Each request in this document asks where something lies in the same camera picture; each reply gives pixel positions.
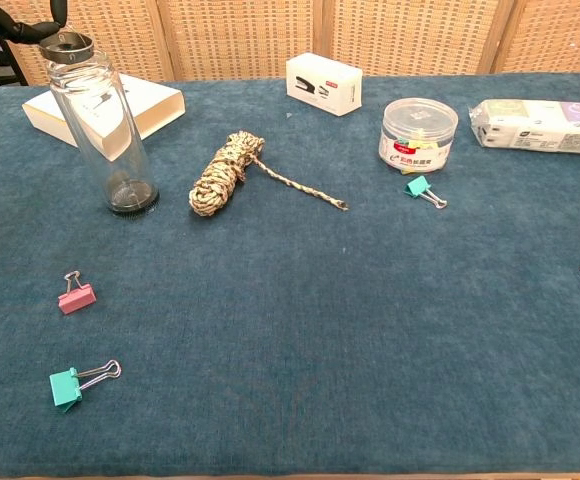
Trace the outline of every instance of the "pink binder clip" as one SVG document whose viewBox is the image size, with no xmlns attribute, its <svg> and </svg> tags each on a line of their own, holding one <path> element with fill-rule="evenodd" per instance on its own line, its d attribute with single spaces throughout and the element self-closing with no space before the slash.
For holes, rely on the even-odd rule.
<svg viewBox="0 0 580 480">
<path fill-rule="evenodd" d="M 92 286 L 89 283 L 81 285 L 79 282 L 80 275 L 81 274 L 75 270 L 74 272 L 70 272 L 63 277 L 68 282 L 68 289 L 66 290 L 66 293 L 59 296 L 59 308 L 65 315 L 97 301 L 97 297 L 94 296 L 94 290 L 92 289 Z M 73 278 L 77 282 L 77 285 L 79 285 L 79 288 L 70 290 L 70 287 L 72 287 Z"/>
</svg>

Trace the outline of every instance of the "cardboard box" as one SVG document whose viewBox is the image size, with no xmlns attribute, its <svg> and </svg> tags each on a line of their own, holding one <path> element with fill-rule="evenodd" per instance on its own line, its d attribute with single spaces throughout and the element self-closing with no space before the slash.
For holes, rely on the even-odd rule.
<svg viewBox="0 0 580 480">
<path fill-rule="evenodd" d="M 360 68 L 304 53 L 286 62 L 289 96 L 334 115 L 345 115 L 361 106 Z"/>
</svg>

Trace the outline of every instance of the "green binder clip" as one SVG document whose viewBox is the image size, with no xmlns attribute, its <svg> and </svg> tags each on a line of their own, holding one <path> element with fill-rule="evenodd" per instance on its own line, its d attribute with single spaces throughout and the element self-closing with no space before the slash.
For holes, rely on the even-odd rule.
<svg viewBox="0 0 580 480">
<path fill-rule="evenodd" d="M 434 193 L 432 193 L 430 191 L 431 186 L 432 185 L 430 185 L 426 180 L 426 177 L 421 175 L 406 185 L 406 193 L 413 198 L 424 198 L 437 208 L 445 208 L 448 205 L 448 202 L 441 200 Z"/>
<path fill-rule="evenodd" d="M 79 385 L 79 379 L 84 377 L 97 377 L 89 380 L 83 385 Z M 50 375 L 50 386 L 54 405 L 63 412 L 67 412 L 72 405 L 81 401 L 81 392 L 86 388 L 99 383 L 106 378 L 118 378 L 121 376 L 121 365 L 116 360 L 110 360 L 103 367 L 93 368 L 85 372 L 77 372 L 76 368 L 71 368 L 65 372 Z"/>
</svg>

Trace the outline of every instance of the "bottle lid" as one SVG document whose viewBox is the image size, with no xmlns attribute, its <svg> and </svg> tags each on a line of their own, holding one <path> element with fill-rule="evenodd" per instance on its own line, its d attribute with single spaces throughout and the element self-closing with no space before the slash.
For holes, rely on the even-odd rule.
<svg viewBox="0 0 580 480">
<path fill-rule="evenodd" d="M 60 32 L 39 42 L 41 55 L 56 63 L 72 65 L 88 60 L 94 54 L 94 42 L 77 32 Z"/>
<path fill-rule="evenodd" d="M 427 98 L 402 98 L 388 105 L 384 123 L 397 136 L 443 140 L 452 137 L 459 117 L 447 105 Z"/>
</svg>

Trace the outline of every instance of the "colorful clip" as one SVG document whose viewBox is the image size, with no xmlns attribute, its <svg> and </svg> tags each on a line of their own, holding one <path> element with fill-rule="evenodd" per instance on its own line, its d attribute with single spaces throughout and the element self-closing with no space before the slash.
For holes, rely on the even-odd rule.
<svg viewBox="0 0 580 480">
<path fill-rule="evenodd" d="M 98 377 L 79 385 L 79 379 L 83 377 L 91 377 L 97 375 Z M 67 412 L 68 409 L 77 402 L 81 401 L 81 392 L 92 385 L 99 383 L 106 378 L 118 378 L 121 376 L 121 365 L 116 360 L 110 360 L 103 367 L 94 368 L 85 372 L 77 373 L 77 369 L 72 367 L 65 372 L 54 373 L 50 375 L 50 386 L 52 387 L 52 397 L 54 398 L 55 407 L 59 407 L 62 412 Z"/>
<path fill-rule="evenodd" d="M 59 308 L 65 315 L 97 301 L 97 297 L 94 295 L 94 290 L 90 284 L 86 283 L 85 285 L 81 285 L 79 282 L 80 275 L 81 274 L 75 270 L 63 277 L 68 282 L 68 289 L 66 290 L 66 293 L 59 296 Z M 77 285 L 79 285 L 79 288 L 70 290 L 73 277 L 77 282 Z"/>
<path fill-rule="evenodd" d="M 425 198 L 437 208 L 445 208 L 448 205 L 448 202 L 441 200 L 434 193 L 432 193 L 430 191 L 431 186 L 432 185 L 430 185 L 426 180 L 426 177 L 421 175 L 406 185 L 406 193 L 413 198 Z"/>
</svg>

